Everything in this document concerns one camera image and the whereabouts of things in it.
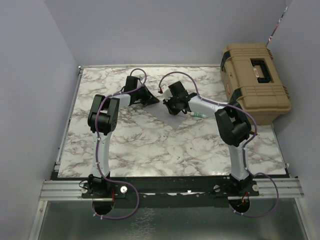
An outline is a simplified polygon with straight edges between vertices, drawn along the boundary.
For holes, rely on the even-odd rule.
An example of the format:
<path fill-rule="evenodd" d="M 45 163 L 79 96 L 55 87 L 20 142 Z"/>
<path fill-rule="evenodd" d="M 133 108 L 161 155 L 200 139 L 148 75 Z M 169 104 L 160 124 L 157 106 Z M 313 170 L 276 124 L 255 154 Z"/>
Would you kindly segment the grey envelope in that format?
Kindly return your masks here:
<path fill-rule="evenodd" d="M 187 118 L 183 113 L 171 115 L 167 107 L 162 102 L 147 105 L 144 107 L 144 110 L 173 129 L 177 129 Z"/>

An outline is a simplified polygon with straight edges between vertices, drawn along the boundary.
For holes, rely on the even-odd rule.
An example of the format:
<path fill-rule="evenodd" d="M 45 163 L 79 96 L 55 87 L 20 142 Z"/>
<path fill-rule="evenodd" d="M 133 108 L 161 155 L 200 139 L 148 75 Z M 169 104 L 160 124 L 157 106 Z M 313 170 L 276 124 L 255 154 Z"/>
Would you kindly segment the green white glue stick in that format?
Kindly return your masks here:
<path fill-rule="evenodd" d="M 203 113 L 199 112 L 191 112 L 190 116 L 195 117 L 195 118 L 206 118 L 207 116 Z"/>

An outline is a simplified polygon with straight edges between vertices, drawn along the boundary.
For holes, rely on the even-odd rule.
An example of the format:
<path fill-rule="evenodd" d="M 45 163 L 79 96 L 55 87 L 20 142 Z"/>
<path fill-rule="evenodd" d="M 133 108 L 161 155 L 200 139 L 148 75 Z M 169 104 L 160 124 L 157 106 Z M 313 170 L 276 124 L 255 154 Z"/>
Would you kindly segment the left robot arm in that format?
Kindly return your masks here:
<path fill-rule="evenodd" d="M 110 182 L 109 149 L 111 136 L 118 123 L 119 110 L 134 104 L 146 107 L 159 102 L 136 76 L 127 76 L 125 86 L 115 96 L 94 96 L 87 119 L 95 150 L 94 164 L 86 184 L 88 193 L 103 198 L 115 185 Z"/>

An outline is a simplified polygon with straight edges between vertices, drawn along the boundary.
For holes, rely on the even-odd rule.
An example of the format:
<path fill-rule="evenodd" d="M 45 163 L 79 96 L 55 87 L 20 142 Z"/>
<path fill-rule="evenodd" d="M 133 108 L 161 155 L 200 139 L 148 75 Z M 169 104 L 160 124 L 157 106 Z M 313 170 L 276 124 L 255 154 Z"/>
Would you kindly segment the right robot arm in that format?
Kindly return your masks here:
<path fill-rule="evenodd" d="M 248 172 L 245 143 L 252 127 L 239 103 L 214 103 L 195 92 L 188 93 L 180 81 L 165 90 L 159 88 L 159 93 L 163 95 L 163 104 L 171 115 L 198 112 L 215 119 L 219 136 L 228 146 L 231 162 L 231 172 L 224 191 L 236 196 L 246 192 L 252 177 Z"/>

